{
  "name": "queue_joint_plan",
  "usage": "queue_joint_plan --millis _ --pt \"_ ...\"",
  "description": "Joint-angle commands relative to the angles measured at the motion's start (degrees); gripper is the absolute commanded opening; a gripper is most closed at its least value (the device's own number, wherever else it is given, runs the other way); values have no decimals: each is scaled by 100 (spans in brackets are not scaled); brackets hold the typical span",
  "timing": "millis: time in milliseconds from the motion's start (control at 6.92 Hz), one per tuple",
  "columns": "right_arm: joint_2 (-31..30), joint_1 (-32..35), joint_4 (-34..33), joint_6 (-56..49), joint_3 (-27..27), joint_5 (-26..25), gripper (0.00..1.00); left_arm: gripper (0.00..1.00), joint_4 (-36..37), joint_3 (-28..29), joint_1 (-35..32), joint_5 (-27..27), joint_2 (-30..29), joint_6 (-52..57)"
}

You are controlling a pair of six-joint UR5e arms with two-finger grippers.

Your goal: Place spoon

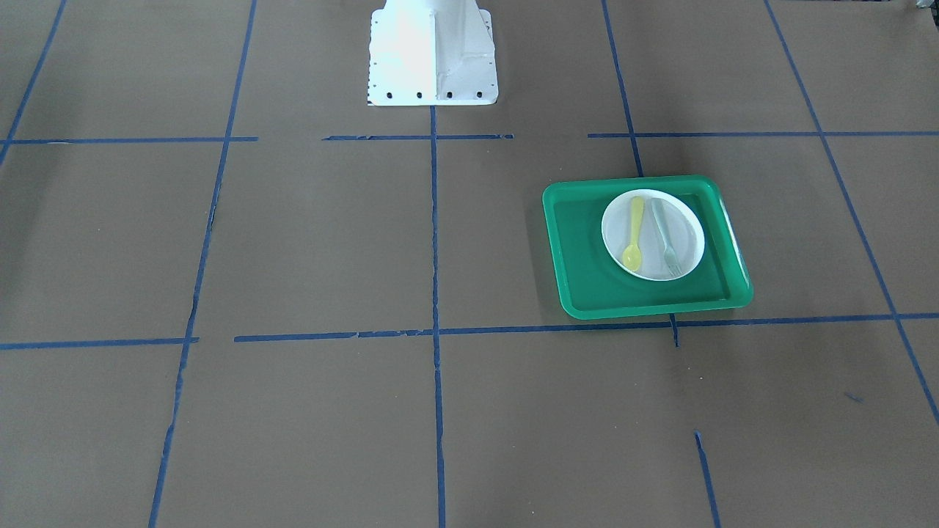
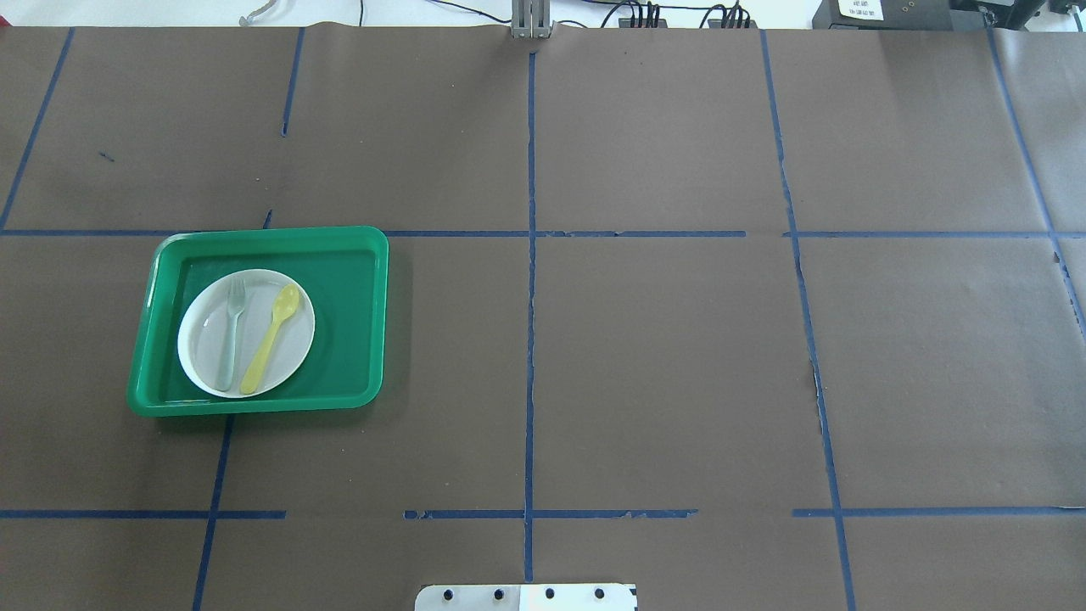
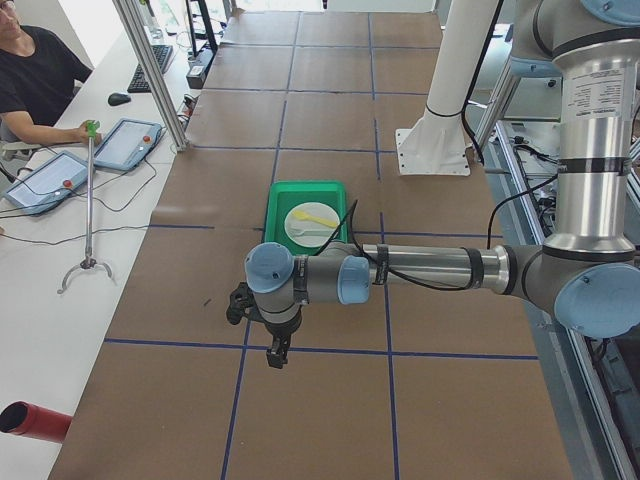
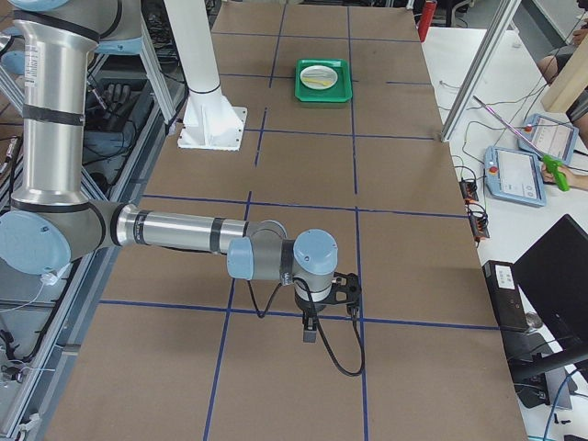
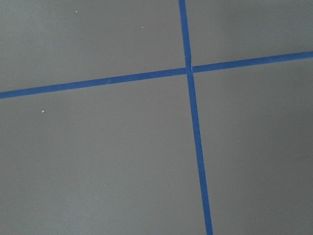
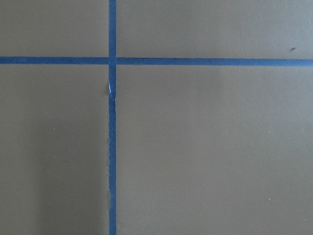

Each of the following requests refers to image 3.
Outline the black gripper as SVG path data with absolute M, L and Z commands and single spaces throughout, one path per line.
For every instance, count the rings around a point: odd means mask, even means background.
M 300 319 L 291 319 L 284 323 L 264 323 L 266 330 L 272 335 L 271 347 L 267 349 L 266 358 L 271 368 L 279 368 L 288 363 L 288 348 L 292 335 L 301 325 Z

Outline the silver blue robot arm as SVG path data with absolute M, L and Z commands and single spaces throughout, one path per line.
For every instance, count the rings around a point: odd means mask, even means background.
M 407 282 L 456 292 L 486 288 L 529 301 L 594 339 L 639 322 L 639 271 L 624 234 L 631 170 L 632 101 L 639 65 L 635 1 L 521 1 L 512 58 L 561 73 L 556 226 L 540 246 L 431 248 L 330 240 L 312 256 L 277 243 L 254 247 L 227 320 L 262 323 L 269 365 L 286 364 L 301 309 L 313 302 L 367 301 L 374 285 Z

